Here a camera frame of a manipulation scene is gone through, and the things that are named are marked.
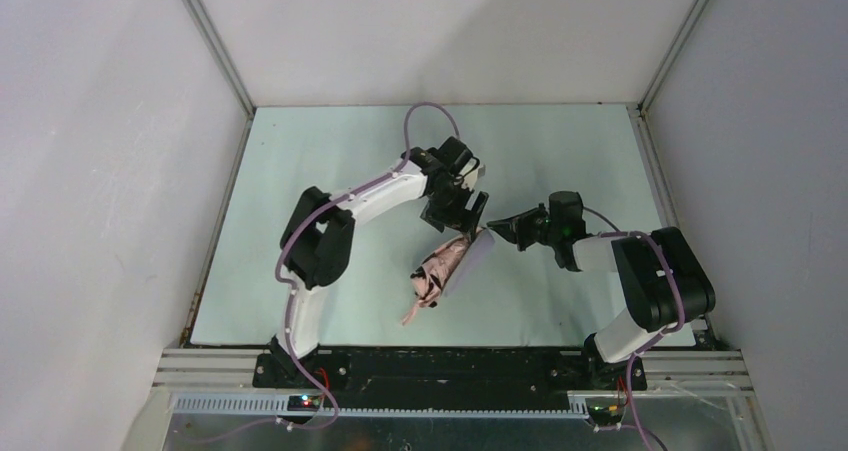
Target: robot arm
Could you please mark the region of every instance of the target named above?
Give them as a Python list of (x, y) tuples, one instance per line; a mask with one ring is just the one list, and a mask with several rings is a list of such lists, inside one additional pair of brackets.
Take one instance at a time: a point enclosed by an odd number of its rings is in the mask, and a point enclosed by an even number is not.
[(391, 175), (362, 191), (335, 196), (316, 187), (304, 191), (280, 241), (284, 248), (292, 235), (316, 209), (340, 196), (346, 199), (308, 223), (283, 261), (295, 281), (290, 328), (295, 357), (318, 346), (318, 326), (327, 297), (327, 286), (341, 277), (350, 260), (354, 229), (406, 201), (426, 197), (421, 218), (444, 231), (455, 229), (473, 240), (488, 195), (479, 193), (471, 209), (466, 206), (485, 167), (458, 139), (448, 138), (438, 149), (413, 148), (409, 159), (393, 166)]
[[(648, 343), (662, 329), (675, 325), (678, 312), (668, 278), (654, 250), (633, 233), (591, 236), (583, 221), (578, 193), (560, 191), (543, 204), (488, 227), (524, 251), (534, 243), (554, 250), (557, 265), (569, 271), (617, 272), (627, 309), (608, 326), (590, 335), (586, 350), (604, 363), (618, 363)], [(704, 270), (679, 229), (668, 227), (650, 234), (660, 247), (683, 301), (686, 322), (715, 307), (715, 293)]]

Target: white table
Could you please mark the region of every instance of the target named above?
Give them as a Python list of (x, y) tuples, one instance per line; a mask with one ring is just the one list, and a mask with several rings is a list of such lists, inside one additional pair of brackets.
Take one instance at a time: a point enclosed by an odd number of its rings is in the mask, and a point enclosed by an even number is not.
[[(334, 192), (385, 171), (404, 149), (406, 107), (261, 108), (227, 210), (191, 342), (265, 344), (277, 332), (288, 289), (274, 279), (280, 236), (301, 192)], [(622, 229), (660, 227), (624, 105), (451, 106), (463, 141), (486, 164), (478, 189), (490, 194), (483, 220), (547, 204), (578, 191)], [(422, 108), (412, 145), (438, 146), (448, 121)], [(386, 346), (579, 346), (624, 309), (616, 274), (559, 269), (553, 251), (494, 251), (437, 308), (408, 326), (409, 274), (453, 234), (419, 219), (425, 202), (405, 203), (357, 228), (347, 272), (333, 285), (321, 343)], [(606, 230), (586, 216), (588, 230)], [(664, 345), (690, 346), (690, 328)]]

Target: white wall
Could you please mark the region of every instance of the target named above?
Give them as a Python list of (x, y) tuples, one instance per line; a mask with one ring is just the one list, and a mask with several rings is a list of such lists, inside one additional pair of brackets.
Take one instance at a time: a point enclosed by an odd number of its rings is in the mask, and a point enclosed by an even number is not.
[(204, 0), (262, 105), (641, 99), (694, 0)]
[(0, 0), (0, 448), (118, 449), (244, 116), (180, 0)]
[(848, 0), (714, 0), (650, 124), (781, 450), (845, 449)]

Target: pink garment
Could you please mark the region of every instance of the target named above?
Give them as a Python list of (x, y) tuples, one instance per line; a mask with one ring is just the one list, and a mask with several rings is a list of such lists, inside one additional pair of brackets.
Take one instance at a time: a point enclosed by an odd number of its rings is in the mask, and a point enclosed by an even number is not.
[(412, 321), (420, 308), (436, 307), (436, 301), (441, 297), (445, 284), (459, 266), (470, 244), (464, 236), (457, 236), (427, 256), (421, 266), (410, 275), (418, 299), (401, 320), (402, 325), (406, 326)]

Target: gray wall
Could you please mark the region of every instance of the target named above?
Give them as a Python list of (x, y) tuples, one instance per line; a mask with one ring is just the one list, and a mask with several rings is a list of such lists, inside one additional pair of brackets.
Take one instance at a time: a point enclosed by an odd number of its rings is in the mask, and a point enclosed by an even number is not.
[(245, 118), (180, 0), (0, 0), (0, 448), (118, 449)]
[(848, 0), (714, 0), (651, 110), (778, 449), (845, 449)]

